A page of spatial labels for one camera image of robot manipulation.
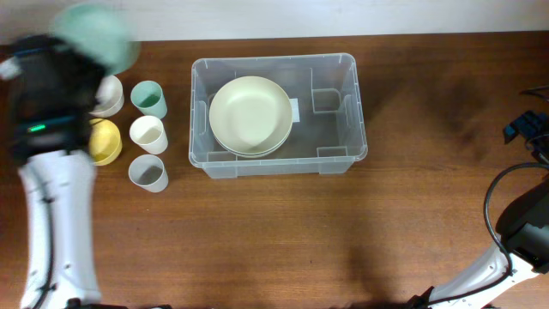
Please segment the white small bowl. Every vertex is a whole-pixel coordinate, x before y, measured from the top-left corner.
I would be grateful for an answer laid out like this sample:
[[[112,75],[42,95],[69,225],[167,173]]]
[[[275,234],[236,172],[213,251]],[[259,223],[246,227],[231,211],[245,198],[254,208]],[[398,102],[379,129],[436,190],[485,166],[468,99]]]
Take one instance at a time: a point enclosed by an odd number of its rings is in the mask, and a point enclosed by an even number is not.
[[[116,76],[105,77],[96,93],[98,105],[91,114],[98,118],[109,118],[118,113],[124,105],[123,85]]]

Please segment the mint green cup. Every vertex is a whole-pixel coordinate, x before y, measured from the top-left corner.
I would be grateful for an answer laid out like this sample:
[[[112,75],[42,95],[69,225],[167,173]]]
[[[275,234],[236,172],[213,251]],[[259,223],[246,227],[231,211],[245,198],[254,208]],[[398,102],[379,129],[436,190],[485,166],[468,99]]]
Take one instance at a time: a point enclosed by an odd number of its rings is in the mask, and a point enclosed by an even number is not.
[[[166,98],[162,87],[157,82],[137,83],[131,90],[130,100],[146,116],[163,119],[167,115]]]

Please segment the beige bowl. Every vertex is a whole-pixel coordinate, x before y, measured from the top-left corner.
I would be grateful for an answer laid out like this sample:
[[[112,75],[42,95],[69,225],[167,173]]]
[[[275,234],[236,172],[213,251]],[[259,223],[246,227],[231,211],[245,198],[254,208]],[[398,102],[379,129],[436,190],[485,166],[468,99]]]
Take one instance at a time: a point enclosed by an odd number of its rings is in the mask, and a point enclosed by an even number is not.
[[[264,140],[287,139],[293,128],[290,99],[281,86],[265,77],[239,77],[214,96],[209,124],[215,138],[239,151]]]

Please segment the cream bowl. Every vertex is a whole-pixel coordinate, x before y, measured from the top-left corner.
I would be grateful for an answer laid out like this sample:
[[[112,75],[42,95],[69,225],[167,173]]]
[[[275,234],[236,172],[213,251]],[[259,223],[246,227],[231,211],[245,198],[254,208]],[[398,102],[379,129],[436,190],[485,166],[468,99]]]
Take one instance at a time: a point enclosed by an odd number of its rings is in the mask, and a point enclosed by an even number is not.
[[[281,140],[274,140],[273,142],[269,140],[264,140],[257,145],[252,146],[249,150],[239,151],[235,148],[230,148],[225,145],[220,139],[215,138],[215,141],[226,151],[235,154],[236,156],[244,158],[260,158],[274,153],[282,144],[286,141],[286,138]]]

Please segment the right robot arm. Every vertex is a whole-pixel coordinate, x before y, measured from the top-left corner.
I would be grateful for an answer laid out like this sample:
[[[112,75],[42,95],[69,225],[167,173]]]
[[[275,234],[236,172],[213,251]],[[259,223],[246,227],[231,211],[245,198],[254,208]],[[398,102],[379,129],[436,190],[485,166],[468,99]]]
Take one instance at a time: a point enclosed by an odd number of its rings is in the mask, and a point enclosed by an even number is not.
[[[415,295],[407,308],[487,308],[499,295],[520,282],[548,272],[548,181],[515,199],[493,225],[489,205],[498,183],[522,169],[548,169],[548,116],[527,111],[503,129],[504,142],[517,136],[532,149],[534,162],[504,169],[491,182],[483,216],[493,244],[450,282]]]

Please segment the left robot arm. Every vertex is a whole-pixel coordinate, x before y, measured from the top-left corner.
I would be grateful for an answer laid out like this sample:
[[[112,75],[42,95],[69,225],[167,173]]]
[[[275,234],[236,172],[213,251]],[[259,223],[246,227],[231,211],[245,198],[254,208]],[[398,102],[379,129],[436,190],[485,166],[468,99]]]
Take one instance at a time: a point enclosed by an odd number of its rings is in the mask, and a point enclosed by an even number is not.
[[[23,308],[100,302],[94,267],[90,112],[105,68],[48,34],[9,46],[13,157],[27,199],[29,264]]]

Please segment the cream white cup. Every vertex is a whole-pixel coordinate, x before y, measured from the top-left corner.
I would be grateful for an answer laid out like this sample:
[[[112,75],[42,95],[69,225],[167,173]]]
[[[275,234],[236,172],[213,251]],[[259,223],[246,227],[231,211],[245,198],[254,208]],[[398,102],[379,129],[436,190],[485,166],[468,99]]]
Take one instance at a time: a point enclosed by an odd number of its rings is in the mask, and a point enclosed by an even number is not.
[[[136,119],[130,126],[130,139],[151,155],[159,155],[168,147],[164,125],[155,116]]]

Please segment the grey cup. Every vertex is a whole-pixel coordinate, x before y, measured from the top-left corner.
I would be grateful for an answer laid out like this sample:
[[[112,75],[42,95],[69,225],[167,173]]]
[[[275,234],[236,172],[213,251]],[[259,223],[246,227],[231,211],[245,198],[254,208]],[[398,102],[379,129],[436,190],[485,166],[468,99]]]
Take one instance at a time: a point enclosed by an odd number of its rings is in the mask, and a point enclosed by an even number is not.
[[[129,166],[130,181],[142,189],[158,193],[169,183],[163,161],[152,154],[143,154],[135,158]]]

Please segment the yellow small bowl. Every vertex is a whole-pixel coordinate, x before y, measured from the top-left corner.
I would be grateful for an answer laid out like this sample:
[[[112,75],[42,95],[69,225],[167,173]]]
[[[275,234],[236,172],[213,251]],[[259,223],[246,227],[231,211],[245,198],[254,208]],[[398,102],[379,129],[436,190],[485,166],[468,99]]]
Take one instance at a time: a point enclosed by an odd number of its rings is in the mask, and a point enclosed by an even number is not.
[[[122,139],[118,127],[106,118],[94,118],[90,121],[92,134],[89,141],[89,153],[96,166],[113,163],[121,154]]]

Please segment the mint green small bowl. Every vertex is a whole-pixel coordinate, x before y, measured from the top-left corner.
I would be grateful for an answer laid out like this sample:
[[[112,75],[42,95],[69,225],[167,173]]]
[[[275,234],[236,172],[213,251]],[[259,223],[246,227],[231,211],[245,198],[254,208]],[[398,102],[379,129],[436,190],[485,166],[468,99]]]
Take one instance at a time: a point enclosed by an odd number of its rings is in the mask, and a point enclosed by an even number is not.
[[[106,68],[107,75],[128,70],[138,59],[140,43],[129,23],[114,9],[99,3],[78,3],[59,12],[52,34]]]

